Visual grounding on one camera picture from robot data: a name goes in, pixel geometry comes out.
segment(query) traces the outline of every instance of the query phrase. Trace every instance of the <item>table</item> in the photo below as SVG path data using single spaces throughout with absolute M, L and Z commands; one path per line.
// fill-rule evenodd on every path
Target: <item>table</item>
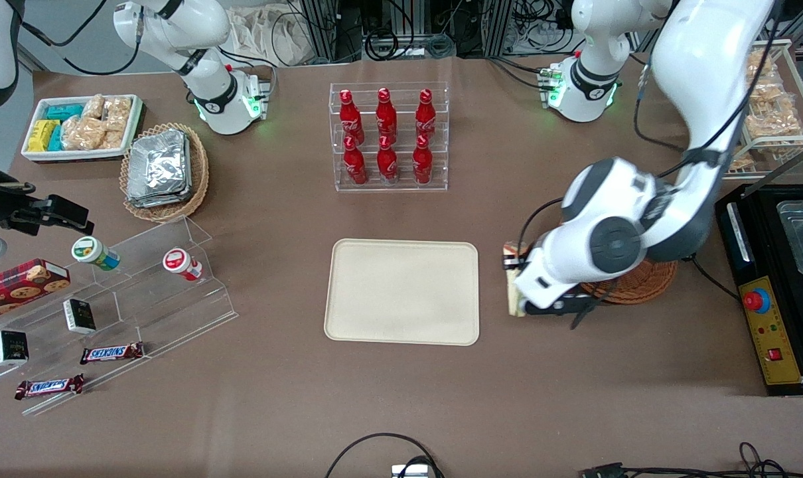
M 662 297 L 599 308 L 572 332 L 571 317 L 507 314 L 501 247 L 529 212 L 601 158 L 622 155 L 654 172 L 677 161 L 632 132 L 638 68 L 626 65 L 613 106 L 590 124 L 542 110 L 532 88 L 483 60 L 284 69 L 269 119 L 231 137 L 204 126 L 177 75 L 36 74 L 36 99 L 134 93 L 149 106 L 146 127 L 177 121 L 198 132 L 211 179 L 193 220 L 214 237 L 210 263 L 240 318 L 37 418 L 17 415 L 13 391 L 0 387 L 0 477 L 321 476 L 345 445 L 372 432 L 420 439 L 448 476 L 465 478 L 574 476 L 612 461 L 728 469 L 744 440 L 802 471 L 803 397 L 763 396 L 739 306 L 689 264 Z M 329 82 L 382 79 L 451 82 L 446 193 L 335 192 Z M 657 88 L 641 114 L 645 133 L 686 142 Z M 152 226 L 122 208 L 119 163 L 38 166 L 17 157 L 12 172 L 40 195 L 89 206 L 104 242 Z M 531 233 L 557 221 L 545 212 Z M 34 256 L 70 262 L 71 231 L 0 235 L 10 245 L 0 270 Z M 344 237 L 473 243 L 478 342 L 328 339 L 330 254 Z M 731 285 L 717 231 L 699 256 Z M 415 454 L 377 439 L 335 473 L 386 476 Z

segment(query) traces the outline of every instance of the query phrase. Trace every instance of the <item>wicker basket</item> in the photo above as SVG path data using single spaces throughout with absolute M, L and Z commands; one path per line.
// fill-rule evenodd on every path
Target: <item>wicker basket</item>
M 644 260 L 617 280 L 617 286 L 606 297 L 608 303 L 644 303 L 658 297 L 669 287 L 676 276 L 678 261 L 652 262 Z M 614 281 L 583 282 L 581 288 L 595 297 L 601 297 Z
M 169 122 L 146 129 L 139 134 L 139 137 L 160 134 L 172 127 L 181 130 L 189 136 L 189 160 L 192 161 L 192 188 L 195 189 L 195 191 L 192 197 L 185 202 L 154 206 L 153 208 L 136 208 L 125 200 L 125 209 L 141 220 L 164 223 L 178 216 L 188 216 L 198 209 L 198 206 L 201 205 L 204 196 L 207 194 L 207 185 L 210 182 L 210 164 L 207 161 L 207 152 L 204 150 L 204 145 L 201 144 L 201 139 L 198 138 L 198 134 L 195 134 L 192 128 L 183 124 Z M 128 151 L 125 152 L 125 157 L 121 160 L 121 176 L 119 177 L 119 187 L 125 195 L 127 195 L 129 154 L 131 154 L 131 152 L 129 152 L 128 149 Z

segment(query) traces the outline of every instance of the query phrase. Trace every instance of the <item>red bottle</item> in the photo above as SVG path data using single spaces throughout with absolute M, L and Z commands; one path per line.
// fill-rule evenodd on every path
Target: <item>red bottle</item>
M 437 112 L 431 105 L 431 90 L 426 88 L 419 92 L 419 108 L 416 109 L 416 136 L 425 134 L 428 139 L 434 136 L 434 122 Z
M 396 144 L 396 136 L 398 136 L 396 107 L 390 102 L 390 91 L 387 88 L 378 90 L 378 109 L 375 110 L 375 119 L 378 120 L 378 136 L 386 136 L 390 140 L 390 145 Z
M 340 122 L 343 123 L 343 131 L 346 132 L 346 136 L 354 138 L 358 146 L 362 145 L 366 139 L 363 133 L 363 121 L 360 119 L 360 111 L 357 110 L 354 100 L 351 99 L 351 91 L 340 91 L 340 101 L 342 102 Z
M 346 171 L 348 171 L 351 181 L 354 181 L 356 185 L 365 185 L 369 181 L 369 176 L 366 172 L 366 164 L 363 161 L 363 153 L 357 149 L 355 139 L 351 136 L 346 136 L 346 139 L 343 139 L 343 145 L 346 146 L 346 152 L 343 153 L 343 161 L 346 161 Z
M 431 182 L 431 149 L 428 149 L 428 136 L 420 134 L 416 138 L 416 149 L 413 150 L 413 176 L 416 184 L 426 185 Z
M 381 136 L 378 139 L 378 171 L 381 172 L 381 182 L 385 185 L 394 185 L 399 181 L 396 152 L 393 151 L 390 138 Z

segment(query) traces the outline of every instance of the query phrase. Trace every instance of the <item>cookie box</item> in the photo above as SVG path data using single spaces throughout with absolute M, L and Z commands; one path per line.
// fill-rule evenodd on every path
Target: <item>cookie box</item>
M 68 287 L 71 277 L 64 267 L 34 258 L 0 273 L 0 314 Z
M 125 133 L 118 148 L 112 149 L 91 149 L 91 151 L 28 151 L 27 142 L 33 134 L 35 122 L 44 119 L 47 107 L 63 105 L 85 105 L 91 96 L 72 96 L 65 98 L 46 98 L 39 100 L 35 106 L 31 124 L 27 128 L 23 144 L 21 145 L 21 155 L 31 160 L 33 163 L 81 163 L 81 161 L 104 161 L 121 159 L 125 151 L 131 147 L 131 142 L 141 127 L 140 118 L 143 115 L 143 100 L 135 94 L 104 94 L 104 96 L 123 96 L 131 100 L 131 115 L 125 126 Z

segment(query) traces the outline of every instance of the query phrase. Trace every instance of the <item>acrylic bottle rack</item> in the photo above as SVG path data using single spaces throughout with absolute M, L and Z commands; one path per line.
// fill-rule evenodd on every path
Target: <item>acrylic bottle rack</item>
M 378 124 L 375 109 L 378 107 L 378 90 L 388 88 L 393 106 L 398 113 L 398 139 L 393 150 L 398 156 L 399 181 L 385 185 L 378 174 Z M 434 136 L 431 138 L 431 182 L 418 185 L 413 179 L 413 150 L 416 148 L 416 109 L 419 92 L 431 90 L 435 118 Z M 350 90 L 360 110 L 366 140 L 359 146 L 366 160 L 369 181 L 356 185 L 346 172 L 343 161 L 343 127 L 340 122 L 340 91 Z M 446 191 L 449 187 L 449 88 L 447 82 L 375 82 L 374 84 L 331 84 L 328 98 L 331 125 L 331 153 L 334 155 L 334 183 L 341 193 L 361 191 Z
M 71 285 L 16 311 L 0 315 L 0 330 L 27 334 L 29 360 L 22 366 L 0 367 L 0 381 L 8 384 L 9 399 L 23 380 L 70 378 L 83 373 L 83 393 L 120 373 L 165 354 L 189 340 L 238 317 L 228 290 L 213 276 L 201 247 L 211 237 L 186 217 L 160 224 L 113 246 L 121 256 L 119 267 L 104 272 L 89 264 L 68 266 Z M 202 264 L 197 281 L 166 272 L 163 255 L 183 248 Z M 62 303 L 84 300 L 92 307 L 95 333 L 68 330 Z M 83 348 L 144 342 L 144 357 L 80 365 Z M 122 390 L 117 393 L 146 393 Z M 22 400 L 22 414 L 41 414 L 77 396 L 49 394 Z

